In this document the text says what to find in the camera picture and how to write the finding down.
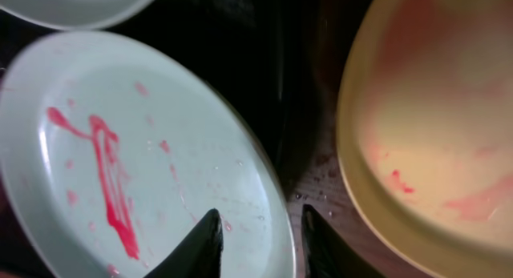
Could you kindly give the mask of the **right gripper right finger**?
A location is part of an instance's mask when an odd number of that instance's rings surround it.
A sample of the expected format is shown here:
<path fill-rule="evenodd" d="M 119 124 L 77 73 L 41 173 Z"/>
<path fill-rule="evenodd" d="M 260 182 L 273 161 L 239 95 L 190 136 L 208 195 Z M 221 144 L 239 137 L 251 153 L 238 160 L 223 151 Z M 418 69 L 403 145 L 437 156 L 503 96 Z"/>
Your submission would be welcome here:
<path fill-rule="evenodd" d="M 302 208 L 301 239 L 306 278 L 384 278 L 310 204 Z"/>

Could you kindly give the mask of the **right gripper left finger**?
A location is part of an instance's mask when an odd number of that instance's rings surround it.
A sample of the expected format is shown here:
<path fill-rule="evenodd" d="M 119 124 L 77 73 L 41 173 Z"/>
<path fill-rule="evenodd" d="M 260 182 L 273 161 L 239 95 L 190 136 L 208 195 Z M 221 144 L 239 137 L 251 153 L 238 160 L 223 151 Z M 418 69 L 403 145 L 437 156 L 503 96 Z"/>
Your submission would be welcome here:
<path fill-rule="evenodd" d="M 220 278 L 223 248 L 220 213 L 212 208 L 144 278 Z"/>

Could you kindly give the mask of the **light blue plate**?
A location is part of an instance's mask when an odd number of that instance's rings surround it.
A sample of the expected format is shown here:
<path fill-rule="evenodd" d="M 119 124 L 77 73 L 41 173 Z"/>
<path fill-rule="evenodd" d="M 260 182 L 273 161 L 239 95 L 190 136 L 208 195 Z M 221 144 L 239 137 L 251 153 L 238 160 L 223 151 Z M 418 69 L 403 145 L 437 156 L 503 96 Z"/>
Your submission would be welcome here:
<path fill-rule="evenodd" d="M 55 30 L 97 30 L 116 26 L 155 0 L 1 0 L 1 10 Z"/>
<path fill-rule="evenodd" d="M 293 277 L 272 164 L 238 113 L 187 68 L 103 31 L 50 34 L 7 68 L 1 176 L 57 277 L 141 277 L 210 209 L 223 277 Z"/>

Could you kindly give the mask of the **yellow plate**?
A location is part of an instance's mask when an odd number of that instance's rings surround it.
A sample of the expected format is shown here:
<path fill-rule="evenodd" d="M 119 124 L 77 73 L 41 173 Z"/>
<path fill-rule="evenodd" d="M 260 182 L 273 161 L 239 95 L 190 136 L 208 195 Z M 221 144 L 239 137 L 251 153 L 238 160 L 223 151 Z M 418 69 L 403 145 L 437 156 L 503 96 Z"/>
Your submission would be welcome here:
<path fill-rule="evenodd" d="M 512 0 L 373 0 L 337 106 L 360 216 L 440 277 L 512 274 Z"/>

